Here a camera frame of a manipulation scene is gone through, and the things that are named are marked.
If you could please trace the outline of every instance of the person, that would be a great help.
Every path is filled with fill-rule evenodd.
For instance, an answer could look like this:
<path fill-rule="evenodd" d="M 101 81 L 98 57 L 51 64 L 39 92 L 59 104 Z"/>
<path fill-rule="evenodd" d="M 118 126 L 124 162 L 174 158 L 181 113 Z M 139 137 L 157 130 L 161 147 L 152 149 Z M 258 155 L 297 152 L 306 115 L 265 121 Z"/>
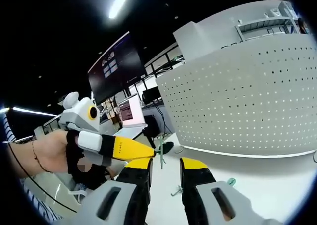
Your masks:
<path fill-rule="evenodd" d="M 43 201 L 38 200 L 33 193 L 24 185 L 24 180 L 28 176 L 36 176 L 43 172 L 52 173 L 67 173 L 68 165 L 66 158 L 67 132 L 56 130 L 39 140 L 27 142 L 23 145 L 16 144 L 10 125 L 6 115 L 2 115 L 3 127 L 5 132 L 5 140 L 1 149 L 9 157 L 12 170 L 17 178 L 22 179 L 21 186 L 27 195 L 29 201 L 32 202 L 34 208 L 42 216 L 42 218 L 52 223 L 62 219 L 62 216 L 55 213 Z M 116 176 L 116 173 L 106 167 L 111 179 Z"/>

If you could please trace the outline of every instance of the cable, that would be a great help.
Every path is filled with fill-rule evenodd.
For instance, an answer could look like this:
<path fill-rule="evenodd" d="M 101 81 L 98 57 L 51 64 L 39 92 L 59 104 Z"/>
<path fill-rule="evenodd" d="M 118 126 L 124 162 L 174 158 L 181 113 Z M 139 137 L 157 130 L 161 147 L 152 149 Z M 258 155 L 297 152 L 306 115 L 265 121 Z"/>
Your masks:
<path fill-rule="evenodd" d="M 26 173 L 26 175 L 33 181 L 33 183 L 35 183 L 36 186 L 38 186 L 40 190 L 42 190 L 47 196 L 49 196 L 49 197 L 50 197 L 51 199 L 53 199 L 55 202 L 57 202 L 58 204 L 62 205 L 62 206 L 65 207 L 65 208 L 69 209 L 70 211 L 73 211 L 74 213 L 76 213 L 77 211 L 75 211 L 75 210 L 71 209 L 70 207 L 68 207 L 68 206 L 66 206 L 66 205 L 64 205 L 64 204 L 62 204 L 62 203 L 59 202 L 59 201 L 57 201 L 57 200 L 56 200 L 55 198 L 53 198 L 48 192 L 46 192 L 37 182 L 35 182 L 35 180 L 29 175 L 29 173 L 28 173 L 28 172 L 24 169 L 24 167 L 21 165 L 20 161 L 19 161 L 18 158 L 16 157 L 16 155 L 15 155 L 15 153 L 14 153 L 12 147 L 11 147 L 11 144 L 10 144 L 10 143 L 8 143 L 8 144 L 9 144 L 9 147 L 10 147 L 10 149 L 11 149 L 11 151 L 12 151 L 12 154 L 13 154 L 14 158 L 16 159 L 16 161 L 18 162 L 18 164 L 21 166 L 21 168 L 22 168 L 22 170 L 24 171 L 24 173 Z"/>
<path fill-rule="evenodd" d="M 314 161 L 315 163 L 317 163 L 317 161 L 315 160 L 315 155 L 316 155 L 316 158 L 317 158 L 317 151 L 315 151 L 314 154 L 313 154 L 313 161 Z"/>
<path fill-rule="evenodd" d="M 163 119 L 163 123 L 164 123 L 163 141 L 164 141 L 164 138 L 165 138 L 165 135 L 166 135 L 166 128 L 169 130 L 170 133 L 172 133 L 172 131 L 167 127 L 167 125 L 165 123 L 165 118 L 164 118 L 164 115 L 163 115 L 162 111 L 159 109 L 159 107 L 156 105 L 156 103 L 154 101 L 153 101 L 153 104 L 154 104 L 155 108 L 157 109 L 157 111 L 159 112 L 159 114 L 162 116 L 162 119 Z"/>
<path fill-rule="evenodd" d="M 182 146 L 182 145 L 181 145 L 181 149 L 180 149 L 180 151 L 178 151 L 178 152 L 174 152 L 174 153 L 179 154 L 179 153 L 181 153 L 181 152 L 183 152 L 183 151 L 184 151 L 184 146 Z"/>

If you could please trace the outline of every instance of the wrist strap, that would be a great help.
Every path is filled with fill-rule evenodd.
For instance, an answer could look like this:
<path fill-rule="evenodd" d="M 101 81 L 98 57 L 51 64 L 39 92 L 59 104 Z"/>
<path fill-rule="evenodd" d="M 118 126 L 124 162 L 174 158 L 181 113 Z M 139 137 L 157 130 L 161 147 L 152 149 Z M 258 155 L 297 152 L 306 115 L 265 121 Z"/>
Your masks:
<path fill-rule="evenodd" d="M 38 159 L 38 156 L 35 154 L 35 151 L 34 151 L 34 141 L 32 141 L 32 149 L 33 149 L 33 154 L 34 154 L 34 159 L 38 162 L 38 164 L 40 165 L 40 167 L 42 168 L 42 170 L 44 170 L 45 172 L 48 172 L 48 173 L 52 173 L 46 169 L 44 169 L 44 167 L 41 165 L 39 159 Z"/>

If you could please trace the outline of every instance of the monitor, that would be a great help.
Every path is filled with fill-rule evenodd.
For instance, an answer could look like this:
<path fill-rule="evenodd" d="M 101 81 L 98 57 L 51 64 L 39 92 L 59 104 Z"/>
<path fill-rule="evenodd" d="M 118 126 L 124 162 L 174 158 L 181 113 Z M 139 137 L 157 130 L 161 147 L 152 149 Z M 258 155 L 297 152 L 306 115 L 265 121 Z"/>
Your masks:
<path fill-rule="evenodd" d="M 146 74 L 129 32 L 119 38 L 88 71 L 96 104 L 139 81 Z"/>
<path fill-rule="evenodd" d="M 133 95 L 119 104 L 123 127 L 136 127 L 145 124 L 139 96 Z"/>
<path fill-rule="evenodd" d="M 144 104 L 147 105 L 148 103 L 152 102 L 153 100 L 157 100 L 160 97 L 161 95 L 159 92 L 159 88 L 156 86 L 151 89 L 143 91 L 142 100 Z"/>

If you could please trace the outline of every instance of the desk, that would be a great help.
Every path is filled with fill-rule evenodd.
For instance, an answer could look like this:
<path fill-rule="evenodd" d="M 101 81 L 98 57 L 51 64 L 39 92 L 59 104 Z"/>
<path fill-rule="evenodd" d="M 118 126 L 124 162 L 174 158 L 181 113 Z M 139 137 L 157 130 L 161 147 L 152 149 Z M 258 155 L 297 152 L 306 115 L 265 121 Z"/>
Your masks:
<path fill-rule="evenodd" d="M 180 154 L 179 141 L 174 133 L 166 142 L 174 142 L 160 169 L 160 159 L 153 161 L 151 202 L 146 217 L 150 225 L 187 223 L 182 196 L 172 197 L 180 185 L 180 157 L 206 163 L 217 181 L 236 179 L 234 188 L 251 200 L 253 210 L 265 219 L 287 221 L 307 195 L 316 176 L 317 163 L 312 154 L 291 158 L 241 158 L 216 155 L 185 149 Z"/>
<path fill-rule="evenodd" d="M 122 128 L 116 132 L 114 136 L 121 136 L 134 140 L 143 133 L 144 128 L 145 126 Z"/>
<path fill-rule="evenodd" d="M 106 135 L 113 135 L 116 133 L 116 128 L 111 119 L 104 120 L 99 125 L 99 133 Z"/>

